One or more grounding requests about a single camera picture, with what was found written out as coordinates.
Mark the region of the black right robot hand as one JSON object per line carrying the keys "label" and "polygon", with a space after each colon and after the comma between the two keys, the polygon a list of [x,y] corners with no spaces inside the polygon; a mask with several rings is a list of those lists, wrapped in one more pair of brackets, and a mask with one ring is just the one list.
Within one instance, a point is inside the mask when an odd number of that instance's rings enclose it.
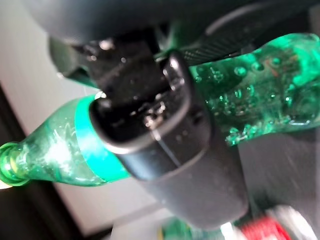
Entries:
{"label": "black right robot hand", "polygon": [[106,94],[88,115],[102,145],[157,200],[205,230],[247,213],[228,148],[189,66],[239,53],[315,0],[25,0],[57,71]]}

